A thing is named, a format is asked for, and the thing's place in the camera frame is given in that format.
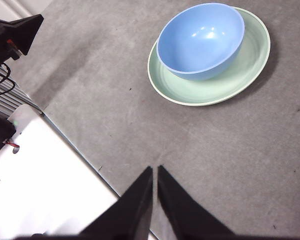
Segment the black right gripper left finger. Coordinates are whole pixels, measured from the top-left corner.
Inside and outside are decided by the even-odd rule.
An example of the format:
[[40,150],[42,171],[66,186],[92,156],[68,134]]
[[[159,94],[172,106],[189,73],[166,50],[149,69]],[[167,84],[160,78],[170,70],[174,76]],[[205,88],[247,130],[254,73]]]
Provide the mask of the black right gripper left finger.
[[79,236],[85,240],[147,240],[152,209],[153,169],[148,166]]

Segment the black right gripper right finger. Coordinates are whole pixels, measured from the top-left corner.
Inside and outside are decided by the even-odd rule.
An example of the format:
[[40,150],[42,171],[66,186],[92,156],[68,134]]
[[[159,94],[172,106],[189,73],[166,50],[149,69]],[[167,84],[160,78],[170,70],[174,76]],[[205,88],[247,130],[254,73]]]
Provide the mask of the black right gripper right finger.
[[162,165],[158,167],[157,187],[161,207],[178,240],[235,236],[232,230],[199,205]]

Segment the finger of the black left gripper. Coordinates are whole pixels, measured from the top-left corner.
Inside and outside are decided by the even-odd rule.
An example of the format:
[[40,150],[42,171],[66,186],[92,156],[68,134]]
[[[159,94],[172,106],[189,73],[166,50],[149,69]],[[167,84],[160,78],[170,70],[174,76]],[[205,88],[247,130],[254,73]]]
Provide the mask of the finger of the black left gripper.
[[43,20],[41,14],[13,21],[0,19],[0,40],[12,44],[26,56]]

